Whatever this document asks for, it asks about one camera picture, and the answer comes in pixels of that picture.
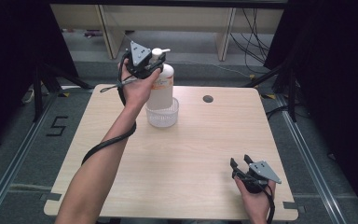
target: person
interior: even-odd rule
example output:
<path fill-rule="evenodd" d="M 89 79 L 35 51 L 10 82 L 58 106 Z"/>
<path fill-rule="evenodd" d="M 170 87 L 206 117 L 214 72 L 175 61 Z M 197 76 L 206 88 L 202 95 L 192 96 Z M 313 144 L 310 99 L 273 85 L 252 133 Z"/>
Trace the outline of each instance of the person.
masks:
<path fill-rule="evenodd" d="M 125 60 L 122 68 L 123 80 L 131 75 L 127 70 L 127 63 L 128 60 Z M 157 69 L 150 77 L 138 79 L 123 87 L 126 104 L 102 142 L 120 136 L 131 129 L 148 100 L 153 82 L 158 78 L 159 73 L 160 69 Z M 127 141 L 128 138 L 103 148 L 83 163 L 69 184 L 55 223 L 94 224 L 97 221 L 103 203 L 114 183 Z M 262 223 L 263 218 L 265 221 L 269 209 L 266 196 L 264 194 L 251 195 L 238 178 L 235 181 L 241 192 L 245 211 L 251 221 L 254 224 Z"/>

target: white plastic basket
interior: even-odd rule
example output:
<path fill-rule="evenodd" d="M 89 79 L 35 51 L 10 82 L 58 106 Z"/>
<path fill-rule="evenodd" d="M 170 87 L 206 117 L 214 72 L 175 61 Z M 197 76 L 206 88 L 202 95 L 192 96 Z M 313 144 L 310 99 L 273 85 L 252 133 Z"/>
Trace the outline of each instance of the white plastic basket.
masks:
<path fill-rule="evenodd" d="M 155 127 L 166 128 L 173 126 L 178 120 L 179 102 L 172 98 L 172 105 L 166 109 L 151 110 L 146 106 L 146 115 L 149 123 Z"/>

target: pump bottle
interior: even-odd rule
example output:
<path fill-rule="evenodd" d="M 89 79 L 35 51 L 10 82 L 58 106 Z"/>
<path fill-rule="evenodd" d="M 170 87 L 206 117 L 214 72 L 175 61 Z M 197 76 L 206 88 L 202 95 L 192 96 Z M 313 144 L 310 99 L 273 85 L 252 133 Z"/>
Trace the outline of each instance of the pump bottle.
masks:
<path fill-rule="evenodd" d="M 150 62 L 155 62 L 163 52 L 168 51 L 170 51 L 170 49 L 153 49 Z M 160 110 L 172 106 L 173 73 L 173 68 L 164 63 L 162 72 L 153 83 L 150 98 L 146 102 L 147 108 L 150 110 Z"/>

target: wooden table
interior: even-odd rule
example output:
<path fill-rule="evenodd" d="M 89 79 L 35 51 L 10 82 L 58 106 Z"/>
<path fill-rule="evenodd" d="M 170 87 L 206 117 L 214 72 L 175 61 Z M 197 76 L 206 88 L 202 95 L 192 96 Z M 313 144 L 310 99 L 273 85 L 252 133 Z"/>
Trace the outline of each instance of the wooden table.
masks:
<path fill-rule="evenodd" d="M 116 91 L 92 94 L 80 121 L 45 213 L 56 216 L 68 185 L 84 155 L 97 145 L 123 105 Z M 173 87 L 179 117 L 170 128 L 151 126 L 143 109 L 138 128 L 125 149 L 115 183 L 101 217 L 246 219 L 230 158 L 243 171 L 243 155 L 265 160 L 282 184 L 277 185 L 275 220 L 295 220 L 294 201 L 259 95 L 254 89 Z M 203 97 L 213 101 L 205 103 Z"/>

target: bottle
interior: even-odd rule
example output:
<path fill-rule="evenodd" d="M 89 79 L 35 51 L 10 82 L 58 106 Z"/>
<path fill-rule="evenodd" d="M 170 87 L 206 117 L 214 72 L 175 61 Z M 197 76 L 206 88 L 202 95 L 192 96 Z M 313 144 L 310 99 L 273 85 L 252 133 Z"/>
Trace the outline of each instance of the bottle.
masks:
<path fill-rule="evenodd" d="M 163 52 L 168 51 L 170 51 L 170 49 L 153 49 L 150 62 L 155 62 Z M 153 83 L 150 98 L 146 102 L 147 108 L 151 110 L 160 110 L 172 106 L 173 73 L 173 68 L 164 63 L 162 72 Z"/>

